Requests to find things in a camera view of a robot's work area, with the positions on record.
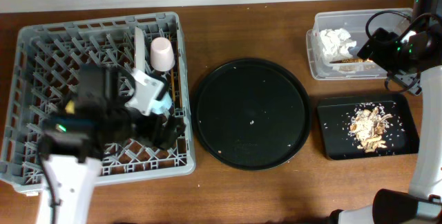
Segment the food scraps and rice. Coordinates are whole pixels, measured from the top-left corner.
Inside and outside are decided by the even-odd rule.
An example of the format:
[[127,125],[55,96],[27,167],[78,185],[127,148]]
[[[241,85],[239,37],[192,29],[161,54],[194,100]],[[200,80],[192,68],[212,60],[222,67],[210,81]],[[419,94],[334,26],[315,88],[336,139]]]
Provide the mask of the food scraps and rice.
[[350,119],[348,135],[353,138],[357,149],[365,153],[374,153],[387,148],[387,130],[394,116],[385,112],[381,104],[364,103],[356,108]]

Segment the yellow plastic bowl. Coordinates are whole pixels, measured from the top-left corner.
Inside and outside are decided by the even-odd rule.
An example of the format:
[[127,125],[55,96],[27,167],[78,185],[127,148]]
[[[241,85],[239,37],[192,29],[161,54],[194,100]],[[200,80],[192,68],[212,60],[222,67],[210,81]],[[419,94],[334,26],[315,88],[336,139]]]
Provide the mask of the yellow plastic bowl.
[[70,100],[70,101],[66,104],[66,106],[65,106],[65,112],[66,112],[67,114],[74,114],[74,113],[75,113],[75,103],[74,103],[72,100]]

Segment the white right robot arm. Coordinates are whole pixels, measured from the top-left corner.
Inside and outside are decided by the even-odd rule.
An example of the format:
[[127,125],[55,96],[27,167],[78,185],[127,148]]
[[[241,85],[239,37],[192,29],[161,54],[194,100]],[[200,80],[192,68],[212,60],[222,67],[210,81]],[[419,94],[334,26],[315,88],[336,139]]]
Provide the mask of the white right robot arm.
[[358,52],[392,77],[415,75],[423,94],[423,119],[416,169],[406,193],[379,190],[371,205],[334,210],[327,223],[441,222],[441,0],[414,0],[409,26],[401,35],[367,31]]

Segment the white paper napkin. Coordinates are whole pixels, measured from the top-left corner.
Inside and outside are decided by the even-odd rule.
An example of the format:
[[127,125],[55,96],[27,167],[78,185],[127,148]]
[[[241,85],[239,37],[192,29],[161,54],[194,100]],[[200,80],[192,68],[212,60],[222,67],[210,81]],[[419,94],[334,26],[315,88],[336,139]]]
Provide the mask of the white paper napkin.
[[351,48],[355,48],[357,41],[344,28],[325,29],[318,33],[318,45],[325,62],[337,62],[351,59]]

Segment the grey round plate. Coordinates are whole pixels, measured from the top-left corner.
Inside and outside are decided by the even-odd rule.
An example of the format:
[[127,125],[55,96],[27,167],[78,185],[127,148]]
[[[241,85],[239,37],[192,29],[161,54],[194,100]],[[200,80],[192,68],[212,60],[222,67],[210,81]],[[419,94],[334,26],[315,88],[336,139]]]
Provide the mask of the grey round plate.
[[144,33],[141,28],[135,27],[134,34],[134,56],[135,56],[135,68],[141,72],[145,72],[146,63],[146,46]]

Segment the pink plastic cup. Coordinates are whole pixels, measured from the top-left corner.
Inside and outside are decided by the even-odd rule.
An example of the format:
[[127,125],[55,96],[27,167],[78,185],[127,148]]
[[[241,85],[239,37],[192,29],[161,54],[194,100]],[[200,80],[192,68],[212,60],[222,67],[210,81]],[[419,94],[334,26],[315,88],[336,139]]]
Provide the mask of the pink plastic cup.
[[151,66],[160,72],[167,72],[175,66],[172,43],[165,37],[151,42]]

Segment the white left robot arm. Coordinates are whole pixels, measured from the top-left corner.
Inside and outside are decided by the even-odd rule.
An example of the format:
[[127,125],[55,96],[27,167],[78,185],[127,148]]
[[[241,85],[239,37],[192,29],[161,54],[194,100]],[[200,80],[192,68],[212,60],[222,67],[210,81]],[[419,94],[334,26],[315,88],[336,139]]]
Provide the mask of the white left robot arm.
[[168,82],[138,68],[83,65],[73,95],[42,127],[38,223],[85,223],[106,145],[134,139],[170,149],[186,130],[171,116]]

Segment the gold snack wrapper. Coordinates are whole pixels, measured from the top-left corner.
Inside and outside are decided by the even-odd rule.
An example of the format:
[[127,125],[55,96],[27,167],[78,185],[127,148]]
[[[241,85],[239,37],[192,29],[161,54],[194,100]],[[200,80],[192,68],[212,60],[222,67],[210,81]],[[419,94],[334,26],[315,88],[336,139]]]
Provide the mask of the gold snack wrapper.
[[351,58],[351,59],[341,59],[330,62],[330,64],[346,64],[346,63],[363,63],[363,62],[373,62],[370,59],[361,59],[361,58]]

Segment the light blue plastic cup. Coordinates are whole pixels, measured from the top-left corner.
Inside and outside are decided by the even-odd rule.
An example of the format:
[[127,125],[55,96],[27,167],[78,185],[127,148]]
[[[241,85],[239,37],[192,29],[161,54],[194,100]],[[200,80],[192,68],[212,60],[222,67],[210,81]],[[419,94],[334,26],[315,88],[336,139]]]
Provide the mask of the light blue plastic cup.
[[168,115],[172,107],[172,98],[169,93],[165,93],[161,100],[153,100],[151,112],[156,115]]

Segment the wooden chopstick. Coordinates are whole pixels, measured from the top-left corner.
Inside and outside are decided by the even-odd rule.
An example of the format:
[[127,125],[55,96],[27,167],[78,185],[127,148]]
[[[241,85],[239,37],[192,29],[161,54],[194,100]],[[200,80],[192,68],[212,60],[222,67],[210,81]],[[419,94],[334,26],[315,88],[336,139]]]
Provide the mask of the wooden chopstick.
[[177,92],[179,93],[179,95],[177,96],[177,99],[179,101],[179,108],[183,107],[183,103],[182,103],[182,90],[181,90],[181,81],[180,81],[180,62],[179,60],[177,60],[177,65],[176,65],[176,69],[177,69]]
[[170,74],[171,74],[171,97],[173,104],[175,104],[175,76],[174,76],[175,72],[173,68],[171,69]]

